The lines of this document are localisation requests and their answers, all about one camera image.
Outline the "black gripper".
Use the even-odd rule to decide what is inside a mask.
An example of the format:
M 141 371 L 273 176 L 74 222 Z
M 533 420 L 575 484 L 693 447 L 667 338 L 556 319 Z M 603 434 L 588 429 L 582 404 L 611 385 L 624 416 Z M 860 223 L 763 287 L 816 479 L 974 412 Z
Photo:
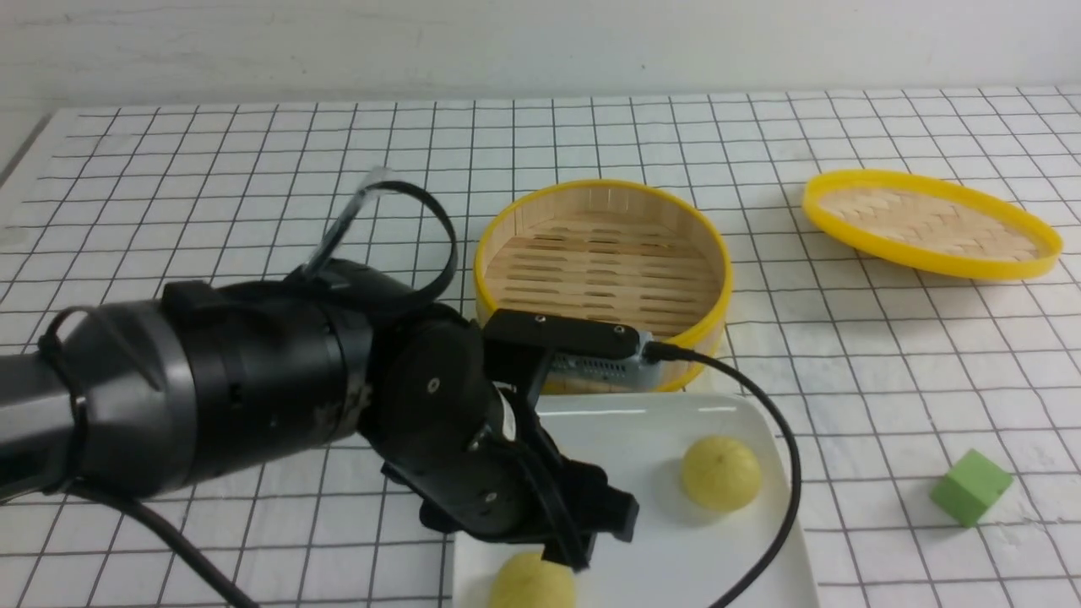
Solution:
M 595 464 L 559 458 L 553 470 L 572 528 L 556 536 L 544 499 L 556 461 L 535 404 L 552 354 L 489 342 L 479 323 L 443 304 L 369 312 L 371 404 L 360 434 L 383 473 L 421 497 L 421 524 L 438 534 L 482 541 L 543 541 L 540 559 L 590 569 L 596 534 L 633 542 L 638 501 Z

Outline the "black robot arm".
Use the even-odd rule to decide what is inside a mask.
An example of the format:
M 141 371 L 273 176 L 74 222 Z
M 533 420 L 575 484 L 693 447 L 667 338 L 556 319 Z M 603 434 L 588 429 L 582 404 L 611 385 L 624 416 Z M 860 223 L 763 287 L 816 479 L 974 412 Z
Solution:
M 3 500 L 142 500 L 358 435 L 439 534 L 589 566 L 638 502 L 560 454 L 535 411 L 549 355 L 484 338 L 433 296 L 336 263 L 322 281 L 166 285 L 64 314 L 3 356 Z

